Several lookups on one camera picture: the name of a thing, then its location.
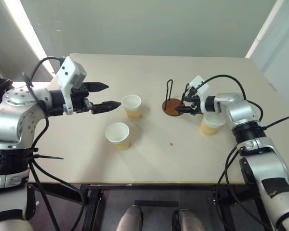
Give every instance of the table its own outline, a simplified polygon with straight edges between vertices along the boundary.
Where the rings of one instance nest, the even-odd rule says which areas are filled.
[[[90,112],[50,118],[40,139],[39,153],[64,160],[39,159],[47,171],[68,182],[81,183],[216,183],[235,139],[228,126],[213,136],[199,132],[202,115],[171,117],[162,111],[166,82],[174,80],[171,97],[181,98],[186,83],[229,74],[243,85],[247,98],[264,110],[262,125],[289,115],[289,106],[253,62],[246,58],[170,57],[77,54],[71,57],[87,72],[85,81],[100,81],[109,88],[91,93],[93,103],[137,94],[143,114],[129,121],[123,107],[91,115]],[[240,92],[235,82],[210,82],[213,94]],[[105,138],[105,129],[124,122],[131,130],[131,147],[116,151]],[[37,132],[42,129],[40,122]],[[266,131],[289,167],[289,120]],[[232,183],[243,183],[238,159],[229,169]],[[39,174],[42,182],[53,182]]]

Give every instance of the white paper cup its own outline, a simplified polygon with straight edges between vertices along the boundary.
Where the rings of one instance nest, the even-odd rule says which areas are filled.
[[[126,150],[130,146],[130,129],[124,123],[114,123],[106,131],[106,138],[114,145],[117,150]]]
[[[205,114],[200,125],[200,132],[204,135],[211,136],[226,123],[226,118],[223,115],[214,113]]]
[[[141,98],[138,95],[127,95],[122,99],[122,105],[129,119],[139,119],[141,115]]]

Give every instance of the metal table frame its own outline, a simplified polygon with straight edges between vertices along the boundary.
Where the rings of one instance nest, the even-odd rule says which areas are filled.
[[[61,199],[69,200],[81,204],[80,196],[74,190],[71,190],[61,184],[44,183],[44,190],[47,194],[56,196]],[[248,188],[245,184],[232,184],[237,197],[241,201],[254,200],[259,216],[263,222],[268,224],[270,221],[263,206],[262,200],[259,197],[257,190]],[[230,228],[235,229],[235,224],[232,218],[230,206],[235,204],[235,200],[230,194],[228,187],[224,184],[220,185],[219,192],[219,208],[224,221]],[[82,184],[80,190],[86,198],[87,211],[82,227],[82,231],[98,231],[100,229],[103,214],[104,200],[103,193],[108,190],[184,190],[184,191],[211,191],[215,197],[216,184]]]

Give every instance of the gray floor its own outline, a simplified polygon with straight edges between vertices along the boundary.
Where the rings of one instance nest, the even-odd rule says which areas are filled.
[[[57,221],[62,231],[68,231],[72,227],[76,216],[78,215],[80,205],[48,196],[56,215]],[[36,214],[30,221],[35,231],[54,230],[46,206],[39,192],[36,192],[36,200],[40,202],[37,206]],[[203,222],[206,231],[222,231],[223,227],[218,220],[214,204],[212,202],[212,193],[205,191],[105,191],[104,193],[104,212],[99,214],[103,216],[100,231],[115,231],[117,224],[126,211],[134,204],[135,200],[159,200],[176,201],[179,207],[141,207],[144,213],[143,231],[171,231],[171,216],[174,210],[187,208],[193,211]],[[255,214],[256,207],[253,201],[245,202],[250,210]],[[233,218],[237,231],[263,231],[263,228],[253,221],[238,206],[232,208]],[[84,216],[78,228],[82,229]]]

